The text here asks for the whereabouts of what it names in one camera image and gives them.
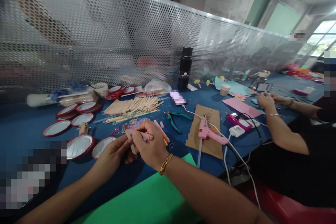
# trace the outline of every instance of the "table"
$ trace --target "table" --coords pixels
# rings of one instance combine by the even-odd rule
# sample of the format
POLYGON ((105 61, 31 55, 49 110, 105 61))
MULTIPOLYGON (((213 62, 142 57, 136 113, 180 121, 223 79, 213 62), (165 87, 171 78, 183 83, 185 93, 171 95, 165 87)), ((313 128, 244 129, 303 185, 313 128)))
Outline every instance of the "table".
MULTIPOLYGON (((251 80, 246 80, 242 84, 248 86, 251 80)), ((310 80, 298 80, 295 77, 282 75, 279 73, 272 74, 267 83, 273 83, 274 88, 272 92, 277 92, 284 96, 295 96, 290 93, 290 89, 303 90, 306 86, 313 86, 316 90, 308 97, 311 101, 318 100, 323 96, 323 85, 314 83, 310 80)), ((221 132, 228 137, 228 129, 232 127, 232 124, 226 120, 226 114, 237 112, 231 107, 222 102, 223 99, 229 99, 231 96, 223 97, 219 94, 219 90, 216 90, 213 85, 206 86, 204 82, 201 82, 201 89, 191 92, 183 93, 183 97, 188 101, 186 108, 189 111, 194 112, 196 105, 200 104, 220 111, 220 128, 221 132)), ((123 97, 122 99, 133 99, 134 95, 123 97)), ((254 105, 251 99, 255 99, 255 96, 246 99, 246 103, 254 105)), ((104 109, 107 108, 111 102, 103 99, 99 100, 103 104, 104 109)), ((49 105, 39 108, 29 108, 26 104, 7 104, 0 106, 1 119, 1 133, 2 139, 5 142, 5 148, 2 149, 2 157, 6 162, 6 171, 16 171, 16 165, 21 164, 22 157, 32 155, 33 148, 42 148, 46 141, 64 141, 71 140, 78 135, 78 131, 75 127, 71 127, 65 133, 52 138, 46 138, 42 136, 42 131, 52 123, 56 122, 55 113, 60 110, 61 107, 57 105, 49 105)), ((187 112, 181 106, 176 106, 171 99, 165 99, 164 104, 160 107, 160 111, 148 114, 150 120, 156 119, 158 122, 162 121, 165 125, 164 131, 170 138, 171 143, 174 143, 171 152, 178 156, 183 157, 188 153, 191 153, 195 162, 197 162, 198 151, 190 149, 185 146, 186 139, 188 138, 189 130, 191 127, 191 121, 180 117, 174 117, 174 122, 181 130, 181 134, 177 134, 171 124, 169 123, 167 116, 163 111, 170 110, 171 112, 185 113, 187 112)), ((293 121, 298 113, 288 108, 282 108, 279 114, 282 115, 284 121, 288 124, 293 121)), ((95 120, 102 119, 105 116, 101 112, 96 113, 95 120)), ((259 122, 266 124, 265 116, 261 115, 256 118, 259 122)), ((94 124, 91 122, 89 126, 93 127, 91 134, 99 141, 103 138, 110 136, 116 127, 122 125, 122 122, 117 125, 112 124, 94 124)), ((266 141, 270 138, 270 132, 267 127, 261 125, 259 127, 262 141, 266 141)), ((239 138, 232 137, 232 144, 242 157, 246 156, 249 152, 254 150, 260 145, 259 137, 256 130, 252 129, 247 134, 240 136, 239 138)), ((231 167, 236 163, 236 157, 228 150, 226 155, 228 167, 231 167)), ((81 159, 69 161, 66 170, 62 176, 55 180, 55 182, 42 191, 39 196, 27 205, 26 211, 39 205, 46 198, 50 197, 54 192, 60 191, 71 183, 80 179, 88 170, 93 166, 95 160, 91 157, 91 153, 85 155, 81 159)), ((224 161, 217 159, 213 156, 202 154, 201 169, 218 176, 225 171, 224 161)), ((122 164, 116 174, 95 193, 93 193, 85 203, 76 210, 76 212, 69 219, 74 220, 79 216, 91 211, 99 205, 107 202, 123 191, 130 187, 135 186, 139 182, 153 175, 155 170, 147 166, 140 159, 133 164, 122 164)))

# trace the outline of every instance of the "wire cutter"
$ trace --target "wire cutter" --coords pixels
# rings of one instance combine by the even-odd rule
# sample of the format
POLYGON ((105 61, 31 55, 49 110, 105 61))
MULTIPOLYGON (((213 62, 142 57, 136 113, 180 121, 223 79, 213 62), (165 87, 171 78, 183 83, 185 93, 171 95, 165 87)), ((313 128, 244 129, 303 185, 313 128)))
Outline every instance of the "wire cutter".
POLYGON ((181 134, 181 131, 176 127, 176 125, 174 124, 173 118, 172 116, 179 116, 179 117, 183 117, 185 119, 188 119, 190 121, 192 121, 193 119, 190 116, 187 116, 185 114, 180 114, 180 113, 175 113, 175 112, 170 112, 169 110, 167 110, 166 112, 164 112, 167 116, 168 116, 168 120, 170 121, 170 123, 172 124, 174 130, 178 133, 181 134))

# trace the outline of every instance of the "perforated metal panel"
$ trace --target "perforated metal panel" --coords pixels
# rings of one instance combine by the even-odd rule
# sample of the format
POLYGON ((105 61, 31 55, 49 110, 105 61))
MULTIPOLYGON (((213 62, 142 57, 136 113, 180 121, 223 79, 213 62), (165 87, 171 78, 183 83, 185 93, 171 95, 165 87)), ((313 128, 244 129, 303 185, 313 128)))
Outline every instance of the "perforated metal panel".
POLYGON ((0 99, 23 101, 82 79, 174 83, 183 46, 191 79, 275 71, 300 44, 168 0, 1 0, 0 99))

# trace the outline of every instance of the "pile of popsicle sticks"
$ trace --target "pile of popsicle sticks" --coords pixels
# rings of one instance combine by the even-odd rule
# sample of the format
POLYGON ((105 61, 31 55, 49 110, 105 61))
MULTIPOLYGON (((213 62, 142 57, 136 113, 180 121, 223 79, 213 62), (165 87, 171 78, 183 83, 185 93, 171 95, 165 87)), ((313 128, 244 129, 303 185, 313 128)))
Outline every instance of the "pile of popsicle sticks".
POLYGON ((111 116, 117 114, 120 114, 120 116, 108 119, 106 123, 117 124, 122 121, 156 112, 162 103, 163 101, 159 103, 158 97, 136 97, 133 100, 127 101, 117 99, 104 112, 111 116))

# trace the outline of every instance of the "black water bottle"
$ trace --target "black water bottle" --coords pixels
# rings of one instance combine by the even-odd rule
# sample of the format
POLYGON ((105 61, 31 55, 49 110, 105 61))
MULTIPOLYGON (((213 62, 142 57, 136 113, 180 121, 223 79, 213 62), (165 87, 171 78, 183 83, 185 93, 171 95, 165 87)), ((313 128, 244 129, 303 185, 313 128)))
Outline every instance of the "black water bottle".
POLYGON ((180 72, 178 74, 178 83, 177 88, 179 90, 187 89, 189 82, 189 75, 191 69, 191 63, 193 62, 193 48, 191 47, 183 47, 182 56, 180 61, 180 72))

